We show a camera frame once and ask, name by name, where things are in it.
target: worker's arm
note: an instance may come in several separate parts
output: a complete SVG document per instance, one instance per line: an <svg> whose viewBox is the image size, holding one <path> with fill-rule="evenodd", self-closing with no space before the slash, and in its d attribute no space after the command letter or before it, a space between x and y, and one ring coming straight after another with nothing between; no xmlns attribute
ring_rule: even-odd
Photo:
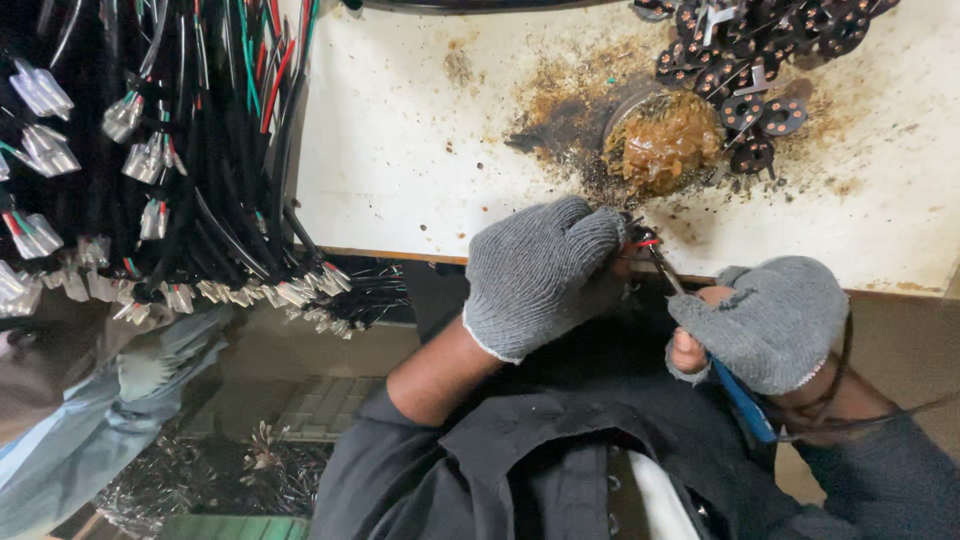
<svg viewBox="0 0 960 540"><path fill-rule="evenodd" d="M709 287L701 298L715 306L731 292L728 287ZM672 361L686 374L708 366L704 347L683 329L674 336ZM769 399L796 429L824 407L826 416L838 421L878 418L898 410L853 369L842 375L828 405L806 406L818 403L836 377L837 366L828 361L807 383ZM960 473L910 418L867 430L811 433L795 446L827 492L824 509L856 526L865 537L960 536ZM804 523L816 522L815 514L816 509L809 508L784 526L802 530Z"/></svg>
<svg viewBox="0 0 960 540"><path fill-rule="evenodd" d="M483 350L457 317L387 378L390 401L417 424L438 427L505 364Z"/></svg>
<svg viewBox="0 0 960 540"><path fill-rule="evenodd" d="M462 477L444 459L438 427L486 377L619 298L623 285L610 262L623 240L619 214L594 212L575 197L517 212L475 236L463 316L360 406L321 478L311 537L368 538L393 530L415 491L462 493L442 489ZM420 486L427 481L435 483Z"/></svg>

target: floor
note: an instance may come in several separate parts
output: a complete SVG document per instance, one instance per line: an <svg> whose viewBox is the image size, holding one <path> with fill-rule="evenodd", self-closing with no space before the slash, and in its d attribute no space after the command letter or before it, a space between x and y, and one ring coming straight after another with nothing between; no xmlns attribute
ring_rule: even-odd
<svg viewBox="0 0 960 540"><path fill-rule="evenodd" d="M856 296L852 310L852 365L901 406L960 388L960 302ZM308 377L383 376L419 346L412 328L377 326L345 341L329 332L316 334L302 320L287 322L283 310L263 304L247 316L220 364L224 391L234 397L221 400L218 416L238 433L250 433L260 418L279 414L293 388ZM917 421L960 460L960 404ZM824 497L789 445L780 449L778 484L802 503Z"/></svg>

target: worker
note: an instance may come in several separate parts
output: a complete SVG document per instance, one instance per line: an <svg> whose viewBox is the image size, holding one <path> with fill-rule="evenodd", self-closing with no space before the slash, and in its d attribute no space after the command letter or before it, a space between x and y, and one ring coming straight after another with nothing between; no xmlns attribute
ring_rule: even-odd
<svg viewBox="0 0 960 540"><path fill-rule="evenodd" d="M227 346L229 306L139 326L120 305L45 290L0 321L0 540L43 538L152 443L188 381Z"/></svg>
<svg viewBox="0 0 960 540"><path fill-rule="evenodd" d="M954 464L853 370L837 379L848 299L825 266L778 258L669 304L646 286L621 301L624 227L568 197L475 236L462 315L360 406L311 537L960 535ZM796 448L823 508L778 489L776 445L740 427L713 357L782 411L785 432L810 428ZM886 421L815 430L818 416Z"/></svg>

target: black jacket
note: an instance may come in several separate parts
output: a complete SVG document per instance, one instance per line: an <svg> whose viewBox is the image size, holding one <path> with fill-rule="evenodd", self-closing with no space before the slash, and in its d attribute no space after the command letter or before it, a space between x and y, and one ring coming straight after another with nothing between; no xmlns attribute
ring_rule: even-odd
<svg viewBox="0 0 960 540"><path fill-rule="evenodd" d="M610 444L657 461L704 537L960 536L957 469L908 419L797 445L824 509L782 493L775 448L739 427L719 385L666 373L671 330L650 299L595 319L502 371L443 429L381 389L337 443L311 537L607 539Z"/></svg>

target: hand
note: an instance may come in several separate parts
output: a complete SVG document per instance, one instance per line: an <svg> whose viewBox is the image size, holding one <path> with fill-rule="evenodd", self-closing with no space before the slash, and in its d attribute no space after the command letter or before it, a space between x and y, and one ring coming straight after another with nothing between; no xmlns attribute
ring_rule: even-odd
<svg viewBox="0 0 960 540"><path fill-rule="evenodd" d="M724 286L704 287L697 291L696 296L711 306L727 300L733 294L733 289ZM673 362L681 373L693 375L700 373L707 367L707 351L683 327L677 327L673 332L673 350L670 354Z"/></svg>
<svg viewBox="0 0 960 540"><path fill-rule="evenodd" d="M470 242L464 326L484 350L520 363L620 297L612 256L624 236L616 211L572 196L494 223Z"/></svg>
<svg viewBox="0 0 960 540"><path fill-rule="evenodd" d="M809 381L848 313L847 295L826 266L775 258L757 268L729 268L717 282L722 286L669 301L683 327L667 350L674 376L704 379L706 349L759 394L783 395Z"/></svg>

